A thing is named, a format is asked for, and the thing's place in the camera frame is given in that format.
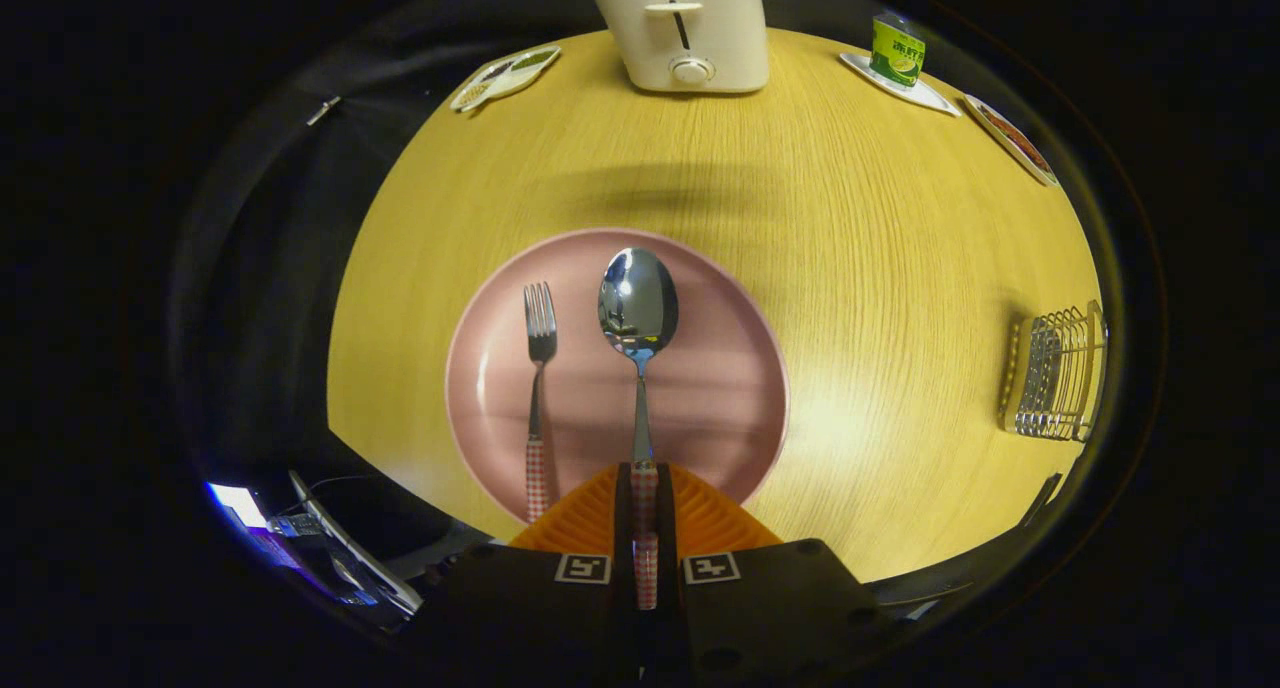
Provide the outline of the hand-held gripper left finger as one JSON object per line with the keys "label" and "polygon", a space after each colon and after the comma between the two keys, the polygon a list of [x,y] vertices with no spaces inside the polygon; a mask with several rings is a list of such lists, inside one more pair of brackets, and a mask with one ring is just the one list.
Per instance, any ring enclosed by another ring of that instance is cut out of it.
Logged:
{"label": "hand-held gripper left finger", "polygon": [[545,524],[586,514],[600,550],[483,543],[415,616],[415,653],[448,682],[631,682],[640,665],[630,471],[616,465],[563,497]]}

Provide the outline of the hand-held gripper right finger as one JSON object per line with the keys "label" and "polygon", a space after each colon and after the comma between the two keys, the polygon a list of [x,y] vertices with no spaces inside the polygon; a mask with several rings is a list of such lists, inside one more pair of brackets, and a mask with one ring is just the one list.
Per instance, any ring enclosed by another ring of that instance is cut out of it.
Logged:
{"label": "hand-held gripper right finger", "polygon": [[820,538],[678,556],[672,465],[655,495],[658,685],[842,685],[891,646],[891,619]]}

